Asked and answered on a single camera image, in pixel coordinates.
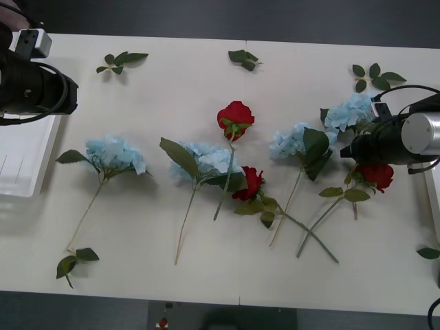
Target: blue hydrangea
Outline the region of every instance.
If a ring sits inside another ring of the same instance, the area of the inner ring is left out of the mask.
[[[98,168],[134,169],[138,175],[146,172],[142,154],[119,137],[106,135],[103,140],[87,141],[85,146],[87,157]]]
[[[297,153],[305,154],[304,146],[304,128],[310,128],[310,125],[306,122],[299,122],[289,132],[277,131],[274,134],[274,141],[269,145],[269,156],[274,159],[285,159],[290,155]],[[330,146],[336,143],[338,135],[334,132],[325,132],[329,138]]]
[[[206,143],[187,143],[179,142],[195,159],[199,172],[207,175],[204,179],[218,177],[228,172],[231,151],[221,148],[219,145],[210,146]],[[237,159],[232,161],[232,172],[243,172],[243,169],[237,165]],[[191,176],[175,162],[171,162],[171,177],[183,177],[192,181]]]
[[[354,93],[348,101],[329,109],[324,125],[329,130],[345,132],[347,127],[359,122],[373,121],[375,117],[370,110],[373,96],[371,93]]]

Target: red flower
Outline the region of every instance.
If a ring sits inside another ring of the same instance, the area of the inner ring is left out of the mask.
[[[249,107],[241,101],[232,102],[217,114],[217,122],[219,122],[220,128],[225,130],[225,136],[228,140],[232,137],[232,125],[236,124],[240,128],[240,131],[235,133],[233,141],[241,137],[246,129],[254,124],[254,121],[255,117]]]
[[[255,197],[257,192],[259,191],[259,188],[263,183],[263,178],[261,177],[263,171],[260,172],[259,176],[256,176],[255,167],[243,166],[243,170],[245,171],[246,175],[247,189],[237,191],[232,195],[232,198],[239,198],[242,201],[247,201],[248,199]]]
[[[394,170],[388,164],[371,164],[371,165],[357,165],[356,172],[359,172],[367,182],[375,182],[376,189],[382,194],[384,189],[390,186]]]

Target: white table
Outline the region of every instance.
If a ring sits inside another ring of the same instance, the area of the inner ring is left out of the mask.
[[[255,125],[236,143],[243,166],[264,170],[267,194],[283,205],[297,168],[267,157],[273,132],[298,121],[319,123],[319,108],[352,92],[351,64],[378,62],[410,83],[439,87],[439,50],[294,43],[51,35],[47,62],[80,86],[78,109],[61,124],[53,159],[68,149],[84,151],[88,138],[121,134],[140,147],[154,178],[121,176],[111,181],[89,212],[76,247],[92,247],[101,261],[74,269],[71,290],[55,280],[57,262],[98,183],[81,165],[54,165],[41,198],[3,205],[0,218],[1,290],[80,294],[198,303],[380,311],[425,314],[440,291],[433,263],[415,250],[433,239],[424,177],[395,166],[384,195],[335,210],[316,233],[339,258],[336,265],[310,240],[295,257],[303,232],[286,222],[273,249],[258,217],[241,217],[228,200],[212,221],[221,191],[203,187],[186,226],[174,266],[189,186],[168,176],[170,160],[160,137],[227,146],[217,112],[242,100]],[[228,60],[228,50],[247,49],[264,62],[250,73]],[[96,74],[108,53],[147,52],[139,67],[121,76]],[[392,112],[428,93],[395,92]],[[326,171],[339,175],[303,180],[290,213],[311,224],[329,205],[323,188],[344,177],[336,154]]]

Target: white tray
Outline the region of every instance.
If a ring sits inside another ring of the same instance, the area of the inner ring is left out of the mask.
[[[39,194],[60,121],[60,116],[52,115],[0,128],[0,196],[30,198]]]

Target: leaf sprig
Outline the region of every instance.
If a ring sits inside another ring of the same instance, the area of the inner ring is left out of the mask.
[[[99,256],[90,248],[77,249],[76,251],[69,250],[71,255],[61,259],[56,267],[56,279],[65,277],[69,286],[73,289],[74,286],[69,278],[69,273],[75,268],[75,266],[81,261],[98,261]]]
[[[247,69],[248,71],[254,71],[255,67],[258,64],[262,64],[259,62],[259,58],[252,55],[251,53],[245,50],[236,50],[228,52],[229,59],[235,63],[241,63],[241,66]]]
[[[104,61],[108,65],[106,67],[96,68],[96,73],[99,74],[105,70],[111,70],[115,74],[121,74],[126,64],[138,62],[147,56],[148,54],[128,52],[122,52],[116,57],[112,54],[108,54],[104,57]]]
[[[352,67],[353,73],[357,76],[355,80],[357,80],[355,90],[358,93],[363,92],[366,89],[366,81],[371,80],[371,83],[377,89],[382,91],[386,91],[391,88],[391,85],[396,85],[400,83],[406,82],[406,79],[395,72],[385,72],[382,75],[380,74],[381,69],[377,63],[374,63],[370,66],[368,74],[370,78],[366,78],[365,70],[363,67],[357,64],[353,64]]]

